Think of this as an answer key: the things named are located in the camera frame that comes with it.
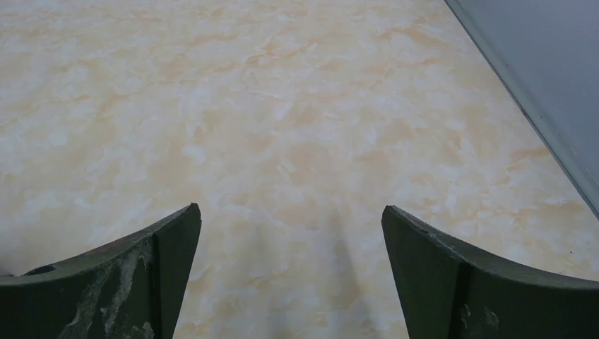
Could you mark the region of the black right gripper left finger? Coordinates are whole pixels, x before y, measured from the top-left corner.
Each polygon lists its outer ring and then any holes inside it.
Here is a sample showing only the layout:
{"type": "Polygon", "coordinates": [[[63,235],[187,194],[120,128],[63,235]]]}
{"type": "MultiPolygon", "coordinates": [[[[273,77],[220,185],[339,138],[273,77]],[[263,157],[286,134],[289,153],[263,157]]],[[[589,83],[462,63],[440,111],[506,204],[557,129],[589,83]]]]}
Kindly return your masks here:
{"type": "Polygon", "coordinates": [[[195,203],[72,258],[1,277],[2,338],[171,338],[201,231],[195,203]]]}

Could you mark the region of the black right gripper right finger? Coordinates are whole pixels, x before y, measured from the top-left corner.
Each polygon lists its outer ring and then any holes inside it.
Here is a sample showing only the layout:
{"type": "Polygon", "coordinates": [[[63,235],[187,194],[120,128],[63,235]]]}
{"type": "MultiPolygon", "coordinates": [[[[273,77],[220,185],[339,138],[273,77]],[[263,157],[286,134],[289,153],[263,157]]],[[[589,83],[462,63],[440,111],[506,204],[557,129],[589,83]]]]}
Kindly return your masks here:
{"type": "Polygon", "coordinates": [[[411,338],[597,338],[598,283],[526,266],[386,206],[384,240],[411,338]]]}

